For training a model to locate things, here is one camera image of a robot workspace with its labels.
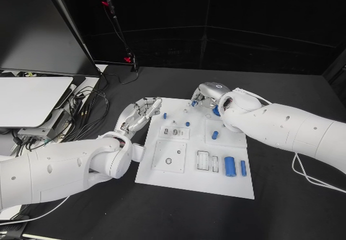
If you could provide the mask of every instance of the white board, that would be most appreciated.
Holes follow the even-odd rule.
[[[0,77],[0,128],[40,126],[72,77]]]
[[[161,99],[160,115],[155,115],[150,122],[145,153],[138,165],[135,183],[255,199],[245,134],[226,129],[220,117],[210,109],[191,107],[188,103],[190,101],[184,99]],[[183,145],[184,156],[178,149]],[[207,152],[207,155],[200,154],[201,161],[206,161],[201,162],[200,169],[197,169],[199,151]],[[226,176],[224,157],[235,159],[235,177]],[[245,161],[246,176],[242,176],[240,160]]]

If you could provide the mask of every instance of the black wall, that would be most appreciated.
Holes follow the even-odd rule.
[[[346,2],[118,1],[141,66],[321,75],[346,42]],[[100,0],[64,0],[93,60],[124,62]]]

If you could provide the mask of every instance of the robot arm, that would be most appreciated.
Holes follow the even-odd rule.
[[[96,139],[50,144],[0,162],[0,209],[49,202],[121,178],[131,160],[142,160],[145,148],[131,137],[151,116],[160,114],[160,98],[142,98],[124,109],[115,130]]]
[[[216,85],[203,83],[199,89]],[[191,101],[199,104],[199,99],[206,98],[191,97]],[[239,88],[219,95],[214,103],[226,128],[275,148],[315,158],[346,173],[346,124],[281,104],[262,106],[258,98]]]

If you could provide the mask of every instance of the black table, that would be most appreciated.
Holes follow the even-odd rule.
[[[129,81],[126,66],[108,66]],[[142,97],[190,99],[200,83],[239,87],[273,103],[321,117],[346,120],[346,110],[321,76],[141,67],[135,82],[119,85],[108,76],[109,113],[88,139],[112,131],[119,113]],[[92,113],[102,114],[103,105]],[[144,144],[148,124],[132,137]],[[255,200],[135,183],[138,163],[121,179],[72,195],[47,216],[30,222],[24,234],[69,240],[338,240],[344,239],[346,194],[310,184],[291,169],[294,153],[249,137],[248,159]],[[307,174],[346,189],[346,176],[331,166],[301,157]],[[60,202],[36,204],[36,217]]]

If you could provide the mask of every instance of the small blue part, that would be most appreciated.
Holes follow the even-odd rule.
[[[243,160],[239,161],[239,166],[240,166],[240,175],[246,177],[246,165]]]
[[[227,177],[236,176],[236,164],[235,164],[235,158],[230,156],[224,157],[224,175]]]
[[[217,105],[216,105],[216,107],[213,108],[212,112],[213,112],[213,114],[214,114],[216,116],[220,116]]]
[[[219,132],[214,131],[213,134],[212,134],[212,136],[210,136],[210,138],[212,138],[213,140],[217,138],[217,134],[219,134]]]

